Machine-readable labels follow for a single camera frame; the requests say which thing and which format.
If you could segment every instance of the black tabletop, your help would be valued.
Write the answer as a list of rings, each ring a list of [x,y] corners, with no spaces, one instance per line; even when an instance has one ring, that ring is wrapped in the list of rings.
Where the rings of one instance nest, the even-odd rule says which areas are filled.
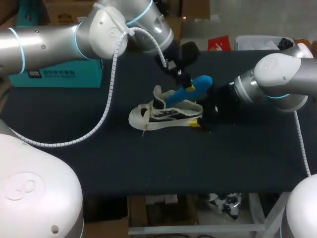
[[[188,68],[227,84],[268,52],[204,52]],[[106,105],[111,62],[100,89],[13,88],[1,118],[24,136],[65,142],[89,132]],[[189,127],[133,129],[130,111],[174,81],[146,55],[119,58],[113,102],[102,128],[77,145],[44,149],[75,171],[85,197],[132,194],[291,191],[306,177],[293,114],[271,106],[242,110],[235,125],[213,132]],[[317,113],[312,100],[299,110],[312,173],[317,172]]]

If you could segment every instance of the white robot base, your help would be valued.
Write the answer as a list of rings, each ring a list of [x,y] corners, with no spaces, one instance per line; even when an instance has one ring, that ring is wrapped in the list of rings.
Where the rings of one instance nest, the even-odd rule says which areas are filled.
[[[288,199],[283,221],[283,238],[317,237],[317,175],[301,181]]]
[[[0,237],[81,238],[83,196],[62,160],[0,134]]]

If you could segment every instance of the gray floor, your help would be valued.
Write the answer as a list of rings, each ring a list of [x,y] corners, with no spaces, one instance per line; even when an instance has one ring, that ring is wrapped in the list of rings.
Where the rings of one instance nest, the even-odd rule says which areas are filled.
[[[211,0],[211,19],[183,24],[183,43],[194,40],[207,50],[207,39],[229,35],[273,35],[317,40],[316,0]]]
[[[241,208],[239,218],[233,220],[228,216],[216,212],[212,209],[201,209],[196,206],[199,225],[237,225],[237,224],[252,224],[252,216],[249,210],[249,203],[247,199],[243,199],[243,207]],[[255,233],[244,232],[244,233],[212,233],[207,234],[214,238],[254,238]],[[191,238],[196,238],[199,235],[191,235]]]

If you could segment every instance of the black and white object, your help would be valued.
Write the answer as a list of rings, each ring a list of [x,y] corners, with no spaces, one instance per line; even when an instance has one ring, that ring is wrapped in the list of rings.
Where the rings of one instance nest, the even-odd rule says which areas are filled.
[[[239,216],[241,200],[240,193],[220,195],[210,193],[206,203],[216,212],[236,220]]]
[[[184,100],[172,108],[166,107],[167,98],[174,90],[162,93],[161,87],[154,88],[154,99],[134,108],[129,115],[130,125],[138,130],[158,130],[171,126],[190,126],[190,123],[203,115],[203,107]]]

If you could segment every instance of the teal box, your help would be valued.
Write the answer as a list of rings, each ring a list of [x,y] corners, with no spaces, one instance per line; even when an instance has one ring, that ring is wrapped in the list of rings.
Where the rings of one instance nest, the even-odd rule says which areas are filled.
[[[41,1],[19,0],[17,27],[38,24]],[[99,88],[103,60],[72,61],[9,76],[14,87]]]

